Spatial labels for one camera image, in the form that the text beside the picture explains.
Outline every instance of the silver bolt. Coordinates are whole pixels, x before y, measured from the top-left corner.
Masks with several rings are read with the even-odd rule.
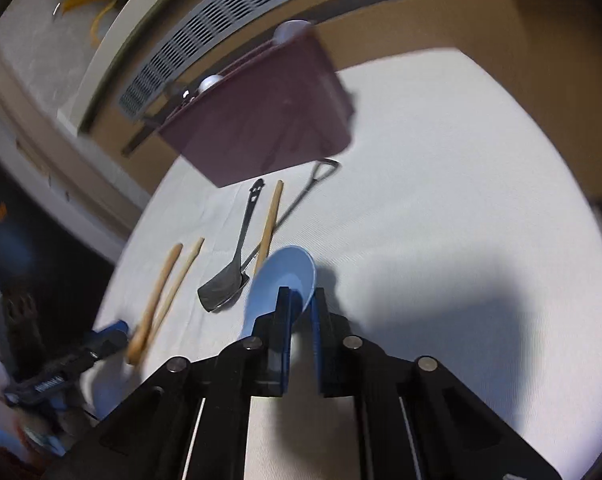
[[[187,366],[188,360],[185,357],[171,357],[165,364],[165,367],[171,372],[180,372]]]
[[[439,363],[437,363],[436,359],[428,356],[419,359],[417,364],[419,365],[419,368],[424,372],[433,372],[439,366]]]
[[[343,346],[350,350],[356,350],[363,346],[363,340],[357,335],[348,335],[343,338]]]
[[[261,339],[255,335],[248,336],[243,340],[243,348],[246,350],[256,350],[257,348],[261,348],[262,344]]]

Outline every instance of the light blue plate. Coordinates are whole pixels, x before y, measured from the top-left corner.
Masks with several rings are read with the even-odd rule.
[[[245,303],[243,329],[239,339],[252,334],[254,321],[261,315],[274,312],[280,286],[288,286],[300,294],[303,310],[310,303],[316,286],[316,266],[304,248],[290,245],[272,253],[252,280]]]

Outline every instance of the white table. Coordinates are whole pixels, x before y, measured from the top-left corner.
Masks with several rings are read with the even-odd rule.
[[[273,250],[307,248],[331,309],[388,354],[436,356],[564,480],[579,479],[602,450],[602,238],[568,168],[514,99],[455,50],[341,76],[355,94],[353,142]],[[310,170],[266,176],[244,255],[276,180],[284,210]],[[177,160],[153,196],[97,326],[134,326],[170,247],[185,245],[178,268],[199,236],[206,242],[141,378],[173,355],[207,358],[237,338],[247,294],[208,314],[196,290],[230,261],[251,184],[216,189]],[[357,477],[350,400],[315,394],[308,345],[300,330],[290,393],[253,402],[248,479]],[[116,360],[107,367],[84,378],[102,407],[118,394],[104,377],[128,373]]]

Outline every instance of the wooden stick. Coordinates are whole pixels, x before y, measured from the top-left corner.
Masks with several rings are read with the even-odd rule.
[[[283,191],[283,181],[277,181],[277,186],[274,188],[272,195],[272,202],[270,202],[270,210],[268,211],[268,218],[266,218],[265,225],[263,227],[263,236],[261,237],[261,245],[259,246],[259,256],[257,256],[257,263],[254,266],[254,275],[256,276],[259,269],[263,265],[263,262],[270,253],[270,242],[272,241],[272,230],[274,224],[277,222],[277,213],[279,212],[279,202],[281,201],[281,192]]]
[[[165,286],[165,282],[168,280],[168,276],[170,276],[172,267],[174,267],[174,264],[179,258],[179,254],[181,254],[181,249],[183,249],[183,245],[176,244],[168,253],[168,257],[165,259],[161,273],[159,273],[159,277],[156,280],[155,288],[148,299],[148,305],[146,306],[143,317],[141,318],[141,321],[139,322],[137,330],[132,336],[132,339],[128,343],[126,360],[131,365],[136,365],[139,363],[143,348],[145,347],[146,341],[148,340],[148,335],[150,334],[152,320],[155,317],[156,305],[159,303],[161,292]]]
[[[161,324],[163,323],[165,316],[168,314],[168,311],[170,310],[170,307],[172,306],[172,300],[174,300],[174,297],[177,295],[177,292],[179,291],[179,287],[181,286],[181,283],[183,282],[185,275],[188,274],[188,270],[190,269],[190,266],[192,265],[193,261],[197,258],[197,256],[199,256],[199,252],[201,251],[202,245],[203,245],[203,238],[199,238],[199,240],[197,240],[197,243],[194,244],[194,246],[190,252],[190,256],[188,256],[188,259],[185,262],[185,265],[181,268],[181,271],[177,275],[177,279],[174,282],[174,285],[172,285],[170,292],[166,296],[165,301],[163,302],[163,305],[161,306],[161,310],[159,311],[159,314],[157,314],[155,322],[152,325],[152,329],[150,331],[150,335],[148,336],[148,341],[146,342],[146,347],[144,349],[144,352],[145,352],[145,350],[150,348],[152,346],[152,343],[155,341],[156,333],[159,332],[159,329],[161,328]]]

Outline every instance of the vent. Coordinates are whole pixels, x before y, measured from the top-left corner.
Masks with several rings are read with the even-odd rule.
[[[230,34],[288,0],[203,0],[156,46],[119,97],[138,119],[170,81]]]

